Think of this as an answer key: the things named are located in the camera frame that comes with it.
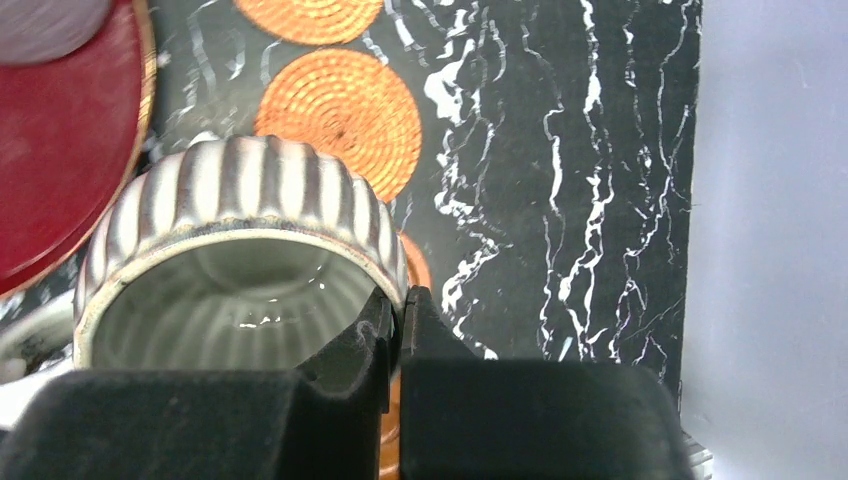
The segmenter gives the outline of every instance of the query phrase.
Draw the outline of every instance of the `black marble surface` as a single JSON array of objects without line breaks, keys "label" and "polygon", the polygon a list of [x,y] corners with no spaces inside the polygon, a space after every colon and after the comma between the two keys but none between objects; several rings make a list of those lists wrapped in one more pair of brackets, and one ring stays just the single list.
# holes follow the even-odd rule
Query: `black marble surface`
[{"label": "black marble surface", "polygon": [[[265,87],[311,50],[229,0],[150,10],[150,161],[252,133]],[[422,155],[391,206],[479,355],[640,364],[677,393],[700,14],[699,0],[387,0],[345,46],[416,97]],[[0,303],[0,324],[68,288],[78,263]]]}]

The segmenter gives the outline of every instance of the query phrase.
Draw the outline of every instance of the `red plate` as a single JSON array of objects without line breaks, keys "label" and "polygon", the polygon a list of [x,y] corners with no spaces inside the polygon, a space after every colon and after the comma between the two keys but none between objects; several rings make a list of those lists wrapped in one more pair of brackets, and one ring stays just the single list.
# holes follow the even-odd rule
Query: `red plate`
[{"label": "red plate", "polygon": [[0,297],[70,256],[130,178],[155,68],[144,0],[115,0],[67,57],[0,67]]}]

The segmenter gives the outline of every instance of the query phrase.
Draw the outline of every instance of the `cup rim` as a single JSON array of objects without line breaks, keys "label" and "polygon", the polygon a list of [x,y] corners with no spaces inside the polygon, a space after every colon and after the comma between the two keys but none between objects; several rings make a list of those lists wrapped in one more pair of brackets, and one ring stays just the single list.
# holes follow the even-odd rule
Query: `cup rim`
[{"label": "cup rim", "polygon": [[176,257],[181,253],[195,250],[204,246],[238,240],[269,239],[301,243],[322,248],[330,253],[345,258],[359,268],[383,290],[391,301],[395,315],[403,315],[405,299],[400,287],[395,285],[391,277],[365,252],[360,252],[332,235],[307,231],[303,227],[279,228],[277,225],[261,226],[258,224],[233,229],[219,226],[218,229],[197,234],[196,231],[183,233],[183,239],[165,238],[161,248],[148,248],[108,277],[103,284],[93,292],[91,298],[84,302],[81,312],[76,314],[74,328],[73,362],[75,368],[92,368],[92,345],[94,336],[106,310],[114,300],[129,286],[130,283],[147,273],[152,268]]}]

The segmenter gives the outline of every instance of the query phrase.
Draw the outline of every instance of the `gray background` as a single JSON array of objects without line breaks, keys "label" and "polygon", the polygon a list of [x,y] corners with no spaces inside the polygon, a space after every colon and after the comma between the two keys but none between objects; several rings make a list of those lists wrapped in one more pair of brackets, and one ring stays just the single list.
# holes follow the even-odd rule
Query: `gray background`
[{"label": "gray background", "polygon": [[848,467],[848,2],[705,2],[683,424],[716,478]]}]

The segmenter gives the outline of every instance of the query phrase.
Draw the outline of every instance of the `ribbed ceramic cup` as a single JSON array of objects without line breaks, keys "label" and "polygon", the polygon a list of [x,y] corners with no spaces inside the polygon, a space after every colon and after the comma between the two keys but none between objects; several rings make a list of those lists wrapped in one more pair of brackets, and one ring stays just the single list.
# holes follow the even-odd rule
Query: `ribbed ceramic cup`
[{"label": "ribbed ceramic cup", "polygon": [[98,225],[74,298],[74,364],[293,368],[374,287],[400,318],[406,256],[363,178],[276,137],[200,142],[134,180]]}]

